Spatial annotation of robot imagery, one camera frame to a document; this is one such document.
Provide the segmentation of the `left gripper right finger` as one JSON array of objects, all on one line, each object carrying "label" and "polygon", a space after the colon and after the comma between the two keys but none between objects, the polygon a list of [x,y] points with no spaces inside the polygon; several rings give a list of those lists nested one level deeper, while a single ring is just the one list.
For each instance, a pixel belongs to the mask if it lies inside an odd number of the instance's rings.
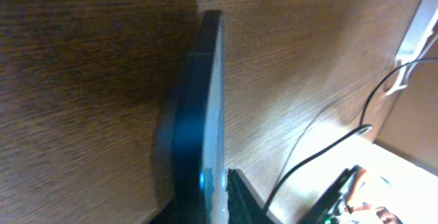
[{"label": "left gripper right finger", "polygon": [[227,172],[227,207],[229,224],[277,224],[280,221],[266,214],[254,196],[253,188],[238,169]]}]

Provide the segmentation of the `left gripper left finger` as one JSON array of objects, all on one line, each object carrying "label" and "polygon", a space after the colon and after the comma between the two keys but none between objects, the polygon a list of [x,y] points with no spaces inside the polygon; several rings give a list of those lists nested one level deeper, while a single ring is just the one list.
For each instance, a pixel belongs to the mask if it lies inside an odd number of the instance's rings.
[{"label": "left gripper left finger", "polygon": [[149,221],[149,224],[175,224],[177,206],[175,200],[171,199],[165,208],[153,219]]}]

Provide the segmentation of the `blue Galaxy smartphone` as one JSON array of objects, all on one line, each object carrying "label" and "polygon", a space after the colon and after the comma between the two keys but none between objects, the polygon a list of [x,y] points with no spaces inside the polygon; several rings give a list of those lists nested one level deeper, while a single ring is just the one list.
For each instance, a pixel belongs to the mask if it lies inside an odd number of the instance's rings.
[{"label": "blue Galaxy smartphone", "polygon": [[224,17],[207,10],[159,121],[155,160],[171,169],[176,223],[226,223]]}]

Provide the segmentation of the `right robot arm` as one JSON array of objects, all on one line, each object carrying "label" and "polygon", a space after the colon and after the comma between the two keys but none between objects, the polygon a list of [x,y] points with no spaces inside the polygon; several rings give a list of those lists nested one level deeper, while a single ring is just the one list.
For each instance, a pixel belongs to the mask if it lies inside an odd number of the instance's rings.
[{"label": "right robot arm", "polygon": [[345,170],[299,224],[402,224],[392,204],[391,183],[356,165]]}]

